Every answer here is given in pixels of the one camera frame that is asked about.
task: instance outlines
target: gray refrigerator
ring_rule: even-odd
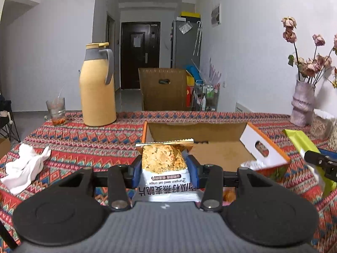
[[[193,56],[199,24],[191,22],[193,27],[187,33],[183,34],[179,28],[184,24],[185,22],[182,21],[173,21],[172,23],[171,68],[186,69],[186,66],[193,65],[193,62],[199,68],[200,53],[199,56],[197,56],[198,47]]]

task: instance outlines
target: metal screw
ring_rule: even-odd
[[[208,209],[211,209],[211,208],[217,208],[220,205],[220,203],[217,200],[210,199],[210,200],[204,201],[203,205],[207,207]]]
[[[111,207],[114,209],[124,209],[127,207],[127,202],[123,200],[117,200],[111,203]]]

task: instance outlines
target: doorway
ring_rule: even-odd
[[[160,22],[122,23],[121,89],[139,89],[139,68],[159,67]]]
[[[109,48],[114,53],[114,85],[115,91],[119,88],[119,69],[116,67],[116,62],[119,58],[117,58],[115,53],[115,45],[116,45],[116,22],[109,15],[107,16],[107,26],[106,26],[106,42],[109,42]]]

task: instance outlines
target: blue object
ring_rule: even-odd
[[[194,80],[202,80],[199,74],[199,71],[197,70],[197,68],[194,65],[188,65],[186,66],[186,70],[188,71],[188,73],[190,73]]]
[[[185,160],[186,160],[188,172],[190,174],[191,183],[192,183],[194,188],[199,188],[198,168],[195,166],[195,164],[190,159],[190,155],[188,155],[185,158]]]
[[[132,187],[138,187],[141,173],[142,173],[142,159],[139,159],[139,161],[136,163],[136,166],[134,167],[134,176],[132,178]]]
[[[318,150],[324,156],[329,156],[330,158],[337,159],[337,153],[336,152],[332,152],[332,151],[328,151],[328,150],[320,149],[320,148]]]

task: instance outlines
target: gray thermos handle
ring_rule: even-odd
[[[112,75],[114,74],[115,71],[115,60],[114,60],[114,53],[110,49],[105,49],[105,50],[100,50],[99,52],[106,52],[107,53],[107,60],[109,63],[108,71],[107,71],[107,76],[106,76],[106,85],[110,84]]]

